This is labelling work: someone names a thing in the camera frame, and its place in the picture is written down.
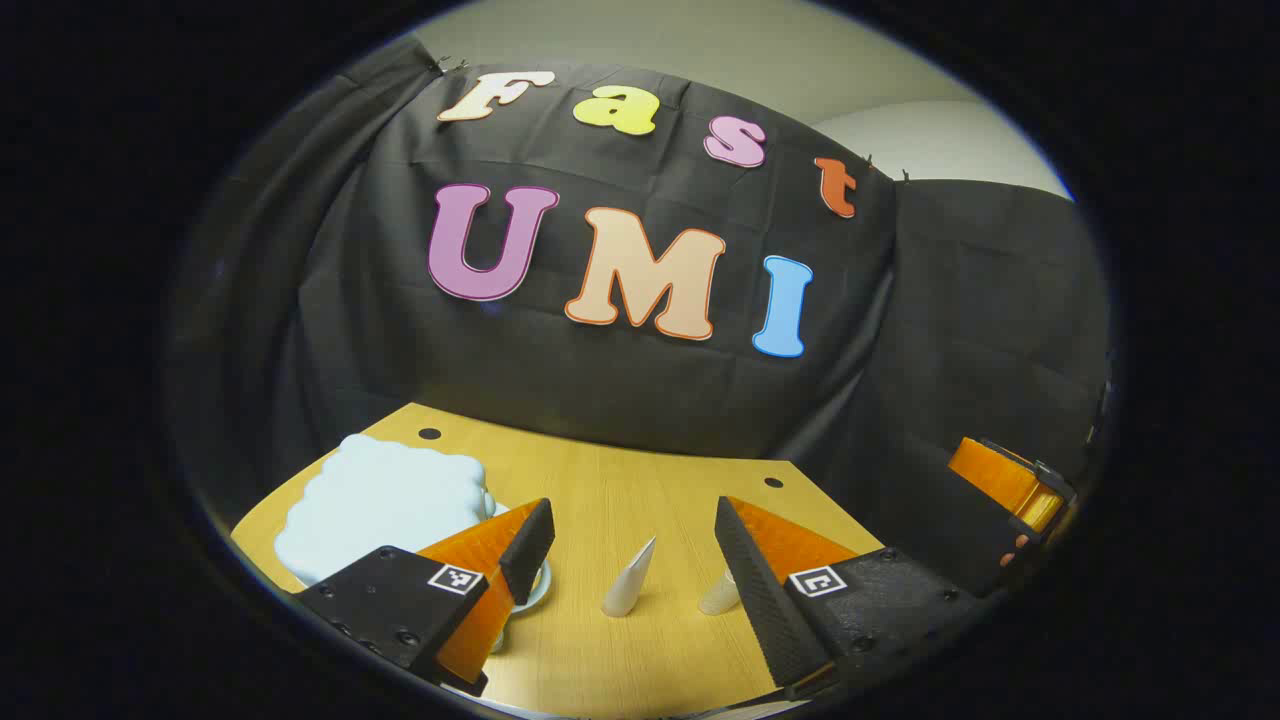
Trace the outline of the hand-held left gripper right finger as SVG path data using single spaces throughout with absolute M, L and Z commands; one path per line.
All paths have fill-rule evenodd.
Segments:
M 716 539 L 772 682 L 787 700 L 860 694 L 934 659 L 988 600 L 893 546 L 844 544 L 733 496 Z

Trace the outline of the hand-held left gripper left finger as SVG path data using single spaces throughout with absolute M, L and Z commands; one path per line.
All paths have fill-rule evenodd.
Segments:
M 554 538 L 550 501 L 540 498 L 424 550 L 378 547 L 296 597 L 397 667 L 480 696 L 509 616 L 547 579 Z

